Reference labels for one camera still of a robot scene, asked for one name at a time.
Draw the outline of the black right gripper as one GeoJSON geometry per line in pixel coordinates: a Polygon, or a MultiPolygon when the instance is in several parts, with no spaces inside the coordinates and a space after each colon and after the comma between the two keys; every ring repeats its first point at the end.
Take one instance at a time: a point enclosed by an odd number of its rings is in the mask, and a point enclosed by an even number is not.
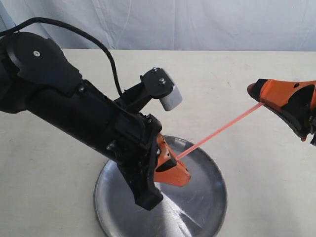
{"type": "Polygon", "coordinates": [[[247,87],[251,98],[262,102],[300,138],[313,130],[310,118],[316,108],[316,82],[258,79],[247,87]]]}

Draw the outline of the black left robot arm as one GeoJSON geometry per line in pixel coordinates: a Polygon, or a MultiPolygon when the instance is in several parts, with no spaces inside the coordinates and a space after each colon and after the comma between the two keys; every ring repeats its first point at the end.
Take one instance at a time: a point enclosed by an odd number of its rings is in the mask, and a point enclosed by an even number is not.
{"type": "Polygon", "coordinates": [[[29,111],[117,164],[135,203],[152,210],[163,199],[155,183],[183,187],[190,181],[160,121],[141,110],[158,99],[166,111],[182,96],[163,68],[153,68],[140,82],[112,100],[68,62],[51,39],[21,32],[0,40],[0,109],[29,111]]]}

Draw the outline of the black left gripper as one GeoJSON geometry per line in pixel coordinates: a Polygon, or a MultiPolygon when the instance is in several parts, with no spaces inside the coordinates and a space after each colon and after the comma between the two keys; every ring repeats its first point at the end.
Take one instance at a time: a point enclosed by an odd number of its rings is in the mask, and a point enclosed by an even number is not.
{"type": "Polygon", "coordinates": [[[119,113],[109,129],[111,139],[106,151],[131,189],[135,204],[145,210],[152,210],[163,199],[154,182],[183,187],[191,179],[187,166],[176,161],[161,130],[156,117],[141,113],[119,113]]]}

